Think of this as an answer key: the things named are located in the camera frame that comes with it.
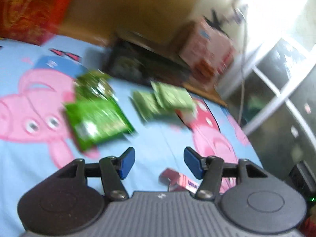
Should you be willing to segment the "pink cheese snack box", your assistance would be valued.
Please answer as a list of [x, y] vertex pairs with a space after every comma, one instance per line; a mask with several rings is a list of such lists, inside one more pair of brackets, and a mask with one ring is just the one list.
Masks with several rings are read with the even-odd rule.
[[167, 168], [160, 174], [159, 182], [166, 185], [169, 192], [189, 191], [195, 194], [199, 188], [197, 182], [172, 168]]

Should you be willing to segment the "green snack packet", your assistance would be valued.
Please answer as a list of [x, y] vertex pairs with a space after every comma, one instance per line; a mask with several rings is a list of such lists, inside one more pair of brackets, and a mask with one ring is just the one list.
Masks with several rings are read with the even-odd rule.
[[134, 132], [134, 127], [114, 99], [67, 103], [64, 112], [81, 151]]

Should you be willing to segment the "clear yellow cracker bag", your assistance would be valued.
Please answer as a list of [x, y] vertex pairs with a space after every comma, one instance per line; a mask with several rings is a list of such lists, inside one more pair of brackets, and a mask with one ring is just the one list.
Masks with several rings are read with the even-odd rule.
[[111, 76], [100, 70], [88, 71], [74, 80], [76, 100], [114, 99], [115, 93], [109, 85]]

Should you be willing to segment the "light green wafer packet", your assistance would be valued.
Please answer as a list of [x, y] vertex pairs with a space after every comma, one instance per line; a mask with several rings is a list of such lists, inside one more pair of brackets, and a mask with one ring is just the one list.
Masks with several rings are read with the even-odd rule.
[[132, 93], [133, 104], [143, 120], [175, 113], [189, 116], [196, 113], [196, 103], [185, 88], [154, 81], [151, 87], [153, 91], [136, 90]]

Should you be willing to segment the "cartoon pig blanket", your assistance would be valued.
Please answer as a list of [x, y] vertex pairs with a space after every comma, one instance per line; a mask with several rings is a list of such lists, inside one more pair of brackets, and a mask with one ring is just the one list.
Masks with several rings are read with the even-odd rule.
[[135, 163], [124, 181], [135, 190], [165, 191], [160, 174], [172, 168], [190, 177], [186, 147], [203, 156], [235, 163], [260, 160], [228, 110], [196, 99], [196, 120], [170, 113], [144, 119], [133, 104], [143, 87], [115, 78], [110, 103], [79, 106], [75, 79], [94, 72], [104, 50], [57, 36], [44, 45], [1, 40], [1, 236], [19, 236], [24, 228], [18, 202], [27, 191], [74, 159], [98, 162], [135, 149]]

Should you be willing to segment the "pink twisted dough snack bag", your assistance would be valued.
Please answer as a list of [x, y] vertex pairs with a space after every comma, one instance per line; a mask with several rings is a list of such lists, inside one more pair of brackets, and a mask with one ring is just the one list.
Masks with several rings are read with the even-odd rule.
[[235, 51], [228, 36], [201, 18], [179, 56], [190, 67], [191, 76], [205, 89], [211, 89], [233, 62]]

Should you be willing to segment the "black storage box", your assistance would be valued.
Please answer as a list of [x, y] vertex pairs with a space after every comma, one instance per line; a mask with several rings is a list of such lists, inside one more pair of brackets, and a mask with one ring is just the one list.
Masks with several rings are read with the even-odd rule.
[[178, 55], [135, 32], [118, 31], [108, 48], [102, 71], [115, 78], [143, 86], [152, 81], [181, 86], [191, 75]]

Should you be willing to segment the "red gift box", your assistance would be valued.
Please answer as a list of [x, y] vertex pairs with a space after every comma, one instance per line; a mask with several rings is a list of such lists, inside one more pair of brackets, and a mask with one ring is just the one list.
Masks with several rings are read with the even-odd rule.
[[71, 0], [1, 0], [1, 39], [42, 45], [57, 32]]

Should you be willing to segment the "wooden headboard panel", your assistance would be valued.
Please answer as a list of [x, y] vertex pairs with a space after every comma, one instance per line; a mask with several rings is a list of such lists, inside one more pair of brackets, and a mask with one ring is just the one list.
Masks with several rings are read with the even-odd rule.
[[58, 33], [93, 44], [116, 32], [135, 32], [167, 44], [189, 20], [200, 0], [72, 0]]

